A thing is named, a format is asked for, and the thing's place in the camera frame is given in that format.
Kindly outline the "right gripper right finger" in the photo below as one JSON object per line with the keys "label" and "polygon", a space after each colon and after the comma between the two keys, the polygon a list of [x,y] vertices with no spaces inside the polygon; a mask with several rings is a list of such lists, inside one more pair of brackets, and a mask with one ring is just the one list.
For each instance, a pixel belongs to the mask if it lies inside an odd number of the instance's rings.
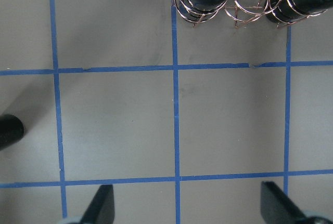
{"label": "right gripper right finger", "polygon": [[312,223],[273,181],[261,182],[260,213],[265,223]]}

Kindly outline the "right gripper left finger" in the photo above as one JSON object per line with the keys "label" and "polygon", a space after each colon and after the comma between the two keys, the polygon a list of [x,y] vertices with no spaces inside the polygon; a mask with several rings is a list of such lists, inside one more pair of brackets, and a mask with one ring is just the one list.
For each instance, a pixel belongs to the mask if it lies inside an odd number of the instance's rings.
{"label": "right gripper left finger", "polygon": [[101,185],[79,223],[109,223],[115,219],[113,185]]}

